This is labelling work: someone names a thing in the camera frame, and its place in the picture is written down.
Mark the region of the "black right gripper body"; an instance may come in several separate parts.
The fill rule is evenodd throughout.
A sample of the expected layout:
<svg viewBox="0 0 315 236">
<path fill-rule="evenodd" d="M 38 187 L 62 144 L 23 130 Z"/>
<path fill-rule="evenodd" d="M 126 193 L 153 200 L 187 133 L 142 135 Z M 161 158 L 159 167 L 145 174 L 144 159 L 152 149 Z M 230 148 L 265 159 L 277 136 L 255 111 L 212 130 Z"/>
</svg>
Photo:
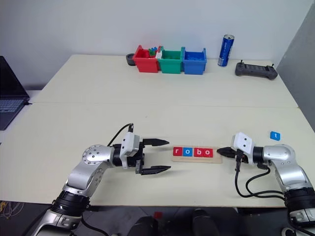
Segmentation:
<svg viewBox="0 0 315 236">
<path fill-rule="evenodd" d="M 243 162 L 243 163 L 246 163 L 246 164 L 249 163 L 248 157 L 240 149 L 236 149 L 236 150 L 231 149 L 231 155 L 232 155 L 232 158 L 236 159 L 236 161 Z"/>
</svg>

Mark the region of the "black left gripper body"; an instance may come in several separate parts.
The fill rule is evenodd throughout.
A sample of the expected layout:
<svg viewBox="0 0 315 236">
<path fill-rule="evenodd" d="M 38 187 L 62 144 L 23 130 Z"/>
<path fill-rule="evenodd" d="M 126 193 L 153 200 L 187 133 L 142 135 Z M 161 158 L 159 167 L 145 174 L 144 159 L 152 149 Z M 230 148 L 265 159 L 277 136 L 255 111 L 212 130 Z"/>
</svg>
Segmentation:
<svg viewBox="0 0 315 236">
<path fill-rule="evenodd" d="M 144 149 L 144 144 L 143 142 L 139 143 L 139 150 L 135 154 L 135 173 L 143 175 L 143 165 L 144 165 L 144 156 L 145 154 L 143 153 Z"/>
</svg>

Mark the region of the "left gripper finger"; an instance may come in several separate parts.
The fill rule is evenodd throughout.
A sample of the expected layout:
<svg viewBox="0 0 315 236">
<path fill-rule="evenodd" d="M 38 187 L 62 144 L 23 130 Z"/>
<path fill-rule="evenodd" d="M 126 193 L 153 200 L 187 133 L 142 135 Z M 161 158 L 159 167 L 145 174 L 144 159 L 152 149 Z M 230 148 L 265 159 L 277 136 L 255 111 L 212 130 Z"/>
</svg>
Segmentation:
<svg viewBox="0 0 315 236">
<path fill-rule="evenodd" d="M 168 144 L 169 144 L 168 141 L 162 140 L 162 139 L 157 139 L 157 138 L 143 139 L 143 147 L 145 146 L 159 147 L 159 146 L 164 146 Z"/>
<path fill-rule="evenodd" d="M 140 175 L 155 175 L 164 171 L 167 171 L 171 168 L 171 166 L 151 166 L 150 168 L 142 168 L 140 171 Z"/>
</svg>

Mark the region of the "wooden letter tray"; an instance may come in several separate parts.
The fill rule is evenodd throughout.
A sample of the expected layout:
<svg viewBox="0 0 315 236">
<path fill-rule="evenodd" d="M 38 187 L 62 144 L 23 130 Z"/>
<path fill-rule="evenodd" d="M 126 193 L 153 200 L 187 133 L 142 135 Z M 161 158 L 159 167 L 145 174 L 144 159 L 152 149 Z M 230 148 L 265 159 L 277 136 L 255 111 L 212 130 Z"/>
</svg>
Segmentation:
<svg viewBox="0 0 315 236">
<path fill-rule="evenodd" d="M 211 163 L 211 164 L 221 164 L 222 163 L 222 156 L 217 153 L 216 147 L 189 147 L 189 148 L 212 148 L 213 149 L 213 158 L 207 158 L 207 157 L 185 157 L 185 156 L 173 156 L 172 155 L 172 161 L 173 162 L 187 162 L 187 163 Z"/>
</svg>

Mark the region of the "dark rounded shape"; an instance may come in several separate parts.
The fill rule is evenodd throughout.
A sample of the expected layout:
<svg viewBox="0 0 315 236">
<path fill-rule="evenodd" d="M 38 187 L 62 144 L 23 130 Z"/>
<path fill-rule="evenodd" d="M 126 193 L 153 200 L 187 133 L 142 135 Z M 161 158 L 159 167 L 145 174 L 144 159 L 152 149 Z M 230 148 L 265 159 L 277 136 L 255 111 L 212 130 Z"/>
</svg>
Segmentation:
<svg viewBox="0 0 315 236">
<path fill-rule="evenodd" d="M 220 236 L 213 219 L 200 208 L 195 209 L 192 213 L 192 232 L 194 236 Z"/>
<path fill-rule="evenodd" d="M 127 236 L 158 236 L 158 221 L 151 216 L 139 218 Z"/>
</svg>

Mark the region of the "green plastic bin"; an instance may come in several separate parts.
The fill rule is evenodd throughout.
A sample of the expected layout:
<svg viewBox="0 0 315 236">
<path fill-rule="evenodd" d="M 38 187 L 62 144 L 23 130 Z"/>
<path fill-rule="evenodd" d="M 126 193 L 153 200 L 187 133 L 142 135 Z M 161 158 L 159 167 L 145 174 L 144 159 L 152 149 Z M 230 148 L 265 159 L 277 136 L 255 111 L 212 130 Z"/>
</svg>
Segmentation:
<svg viewBox="0 0 315 236">
<path fill-rule="evenodd" d="M 183 47 L 180 51 L 171 51 L 162 48 L 161 57 L 158 58 L 159 66 L 162 73 L 180 74 L 182 72 L 183 57 Z"/>
</svg>

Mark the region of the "red plastic bin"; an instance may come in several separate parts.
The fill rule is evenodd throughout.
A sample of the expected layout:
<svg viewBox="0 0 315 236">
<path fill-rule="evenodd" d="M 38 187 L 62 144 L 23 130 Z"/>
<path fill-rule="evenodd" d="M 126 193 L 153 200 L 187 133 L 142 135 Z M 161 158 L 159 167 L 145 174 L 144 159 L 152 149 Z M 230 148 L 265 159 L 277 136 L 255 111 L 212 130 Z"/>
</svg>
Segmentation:
<svg viewBox="0 0 315 236">
<path fill-rule="evenodd" d="M 139 45 L 134 53 L 133 60 L 139 72 L 158 73 L 160 71 L 158 59 L 149 56 L 149 49 L 144 49 L 142 45 Z"/>
</svg>

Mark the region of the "grey handheld controller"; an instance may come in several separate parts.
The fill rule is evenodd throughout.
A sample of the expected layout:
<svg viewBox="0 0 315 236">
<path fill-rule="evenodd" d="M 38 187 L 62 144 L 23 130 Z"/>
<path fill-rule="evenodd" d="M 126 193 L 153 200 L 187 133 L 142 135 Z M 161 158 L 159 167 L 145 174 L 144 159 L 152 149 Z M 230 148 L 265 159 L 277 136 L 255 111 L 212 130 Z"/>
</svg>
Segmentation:
<svg viewBox="0 0 315 236">
<path fill-rule="evenodd" d="M 267 66 L 246 64 L 242 60 L 236 64 L 235 75 L 254 76 L 274 80 L 278 76 L 273 64 Z"/>
</svg>

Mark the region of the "blue plastic bin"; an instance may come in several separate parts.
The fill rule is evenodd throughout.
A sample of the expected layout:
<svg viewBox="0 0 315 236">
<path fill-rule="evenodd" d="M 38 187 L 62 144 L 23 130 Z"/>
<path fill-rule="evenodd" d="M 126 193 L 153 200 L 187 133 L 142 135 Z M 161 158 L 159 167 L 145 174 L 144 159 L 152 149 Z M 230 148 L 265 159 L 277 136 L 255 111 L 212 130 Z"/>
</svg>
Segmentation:
<svg viewBox="0 0 315 236">
<path fill-rule="evenodd" d="M 182 50 L 183 70 L 185 74 L 202 75 L 206 68 L 207 55 L 206 48 L 201 52 L 190 52 L 185 47 Z"/>
</svg>

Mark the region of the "blue drink can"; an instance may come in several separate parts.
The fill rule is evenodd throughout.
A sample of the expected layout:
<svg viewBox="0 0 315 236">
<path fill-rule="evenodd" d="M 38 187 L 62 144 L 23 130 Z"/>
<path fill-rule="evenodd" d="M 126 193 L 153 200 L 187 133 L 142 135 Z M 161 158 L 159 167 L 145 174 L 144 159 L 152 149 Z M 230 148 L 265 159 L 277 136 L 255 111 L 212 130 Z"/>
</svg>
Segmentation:
<svg viewBox="0 0 315 236">
<path fill-rule="evenodd" d="M 223 36 L 220 55 L 218 59 L 218 65 L 225 67 L 228 64 L 230 52 L 234 43 L 234 36 L 231 34 L 226 34 Z"/>
</svg>

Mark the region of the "grey partition panel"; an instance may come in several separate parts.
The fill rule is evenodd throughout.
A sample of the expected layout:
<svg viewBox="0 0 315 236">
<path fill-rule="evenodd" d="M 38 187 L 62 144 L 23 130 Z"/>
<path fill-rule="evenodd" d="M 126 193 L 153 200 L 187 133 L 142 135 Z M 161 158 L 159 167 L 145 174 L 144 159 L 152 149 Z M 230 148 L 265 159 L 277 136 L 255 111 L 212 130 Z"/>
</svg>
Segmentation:
<svg viewBox="0 0 315 236">
<path fill-rule="evenodd" d="M 315 132 L 315 0 L 277 69 Z"/>
</svg>

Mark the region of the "dark laptop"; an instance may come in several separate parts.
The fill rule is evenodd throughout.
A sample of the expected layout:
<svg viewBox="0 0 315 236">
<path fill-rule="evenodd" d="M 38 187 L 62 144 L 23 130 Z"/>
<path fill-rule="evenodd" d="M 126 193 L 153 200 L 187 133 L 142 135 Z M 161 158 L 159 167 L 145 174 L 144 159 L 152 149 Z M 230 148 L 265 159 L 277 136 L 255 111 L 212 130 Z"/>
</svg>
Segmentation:
<svg viewBox="0 0 315 236">
<path fill-rule="evenodd" d="M 29 95 L 4 56 L 0 56 L 0 130 L 4 131 L 25 105 Z"/>
</svg>

